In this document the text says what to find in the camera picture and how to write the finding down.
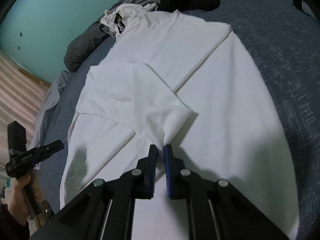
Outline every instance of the finger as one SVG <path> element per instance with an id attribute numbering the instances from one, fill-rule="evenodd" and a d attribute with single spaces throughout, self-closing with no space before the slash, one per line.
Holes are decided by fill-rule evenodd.
<path id="1" fill-rule="evenodd" d="M 31 177 L 29 174 L 23 175 L 13 184 L 14 190 L 22 191 L 23 187 L 25 185 L 28 185 L 30 180 L 31 180 Z"/>

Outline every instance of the mattress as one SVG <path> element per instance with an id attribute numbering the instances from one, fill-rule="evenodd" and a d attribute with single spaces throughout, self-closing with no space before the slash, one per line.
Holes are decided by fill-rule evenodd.
<path id="1" fill-rule="evenodd" d="M 292 153 L 299 194 L 302 239 L 318 214 L 320 187 L 320 25 L 292 5 L 292 0 L 221 0 L 214 11 L 187 11 L 207 21 L 231 24 L 258 66 L 273 98 Z M 44 161 L 40 184 L 54 212 L 68 153 L 67 132 L 91 65 L 113 46 L 106 39 L 73 73 L 52 116 L 45 143 L 66 147 Z"/>

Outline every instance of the teal wall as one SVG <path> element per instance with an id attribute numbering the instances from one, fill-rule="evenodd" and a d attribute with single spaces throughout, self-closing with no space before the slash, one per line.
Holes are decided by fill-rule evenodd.
<path id="1" fill-rule="evenodd" d="M 51 82 L 66 69 L 68 44 L 117 1 L 17 0 L 0 26 L 0 47 L 26 70 Z"/>

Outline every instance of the white fabric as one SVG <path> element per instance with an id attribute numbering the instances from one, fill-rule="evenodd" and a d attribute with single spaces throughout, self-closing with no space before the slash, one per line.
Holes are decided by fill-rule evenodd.
<path id="1" fill-rule="evenodd" d="M 116 15 L 119 13 L 122 17 L 124 26 L 131 24 L 130 21 L 134 21 L 141 17 L 144 17 L 144 13 L 155 9 L 157 5 L 155 3 L 148 3 L 145 6 L 140 4 L 123 3 L 119 5 L 115 10 L 105 10 L 104 16 L 100 19 L 100 23 L 109 27 L 110 33 L 115 33 L 118 38 L 121 33 L 119 32 L 118 26 L 115 24 Z"/>
<path id="2" fill-rule="evenodd" d="M 88 73 L 69 129 L 61 207 L 94 178 L 117 179 L 134 168 L 148 154 L 151 141 L 162 147 L 172 140 L 175 155 L 187 168 L 205 179 L 228 179 L 294 239 L 299 213 L 291 154 L 270 94 L 238 37 L 226 24 L 177 11 L 145 16 L 128 25 L 107 57 Z M 148 84 L 150 76 L 161 90 L 145 91 L 144 83 L 134 87 L 135 80 Z M 122 94 L 121 106 L 110 102 L 118 89 L 131 91 L 130 96 Z M 145 119 L 144 108 L 148 96 L 165 94 L 180 110 L 187 112 L 184 103 L 194 111 L 187 120 L 186 113 L 174 119 L 184 125 L 172 125 L 168 135 L 165 124 L 157 122 L 159 116 Z M 140 104 L 142 120 L 140 108 L 132 107 Z M 164 131 L 161 138 L 158 127 Z M 142 130 L 146 136 L 138 136 Z M 132 239 L 187 239 L 183 205 L 167 199 L 162 176 L 155 197 L 136 202 Z"/>

